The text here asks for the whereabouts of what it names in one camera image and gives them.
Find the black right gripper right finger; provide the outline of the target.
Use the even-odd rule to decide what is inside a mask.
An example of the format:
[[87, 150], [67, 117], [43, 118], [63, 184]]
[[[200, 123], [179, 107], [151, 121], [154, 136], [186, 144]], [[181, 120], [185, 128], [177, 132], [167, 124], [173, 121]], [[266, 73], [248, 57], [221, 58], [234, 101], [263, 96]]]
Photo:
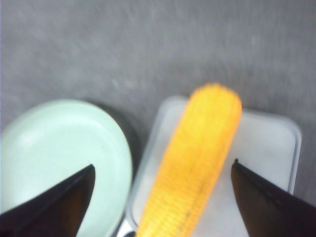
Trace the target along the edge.
[[291, 195], [236, 159], [231, 168], [236, 203], [251, 237], [314, 237], [315, 206]]

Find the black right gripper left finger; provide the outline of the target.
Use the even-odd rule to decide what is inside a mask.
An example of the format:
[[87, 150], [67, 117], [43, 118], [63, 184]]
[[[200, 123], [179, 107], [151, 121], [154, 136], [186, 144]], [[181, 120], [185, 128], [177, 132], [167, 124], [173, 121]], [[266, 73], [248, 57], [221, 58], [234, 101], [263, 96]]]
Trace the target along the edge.
[[91, 164], [0, 216], [2, 237], [75, 237], [95, 184]]

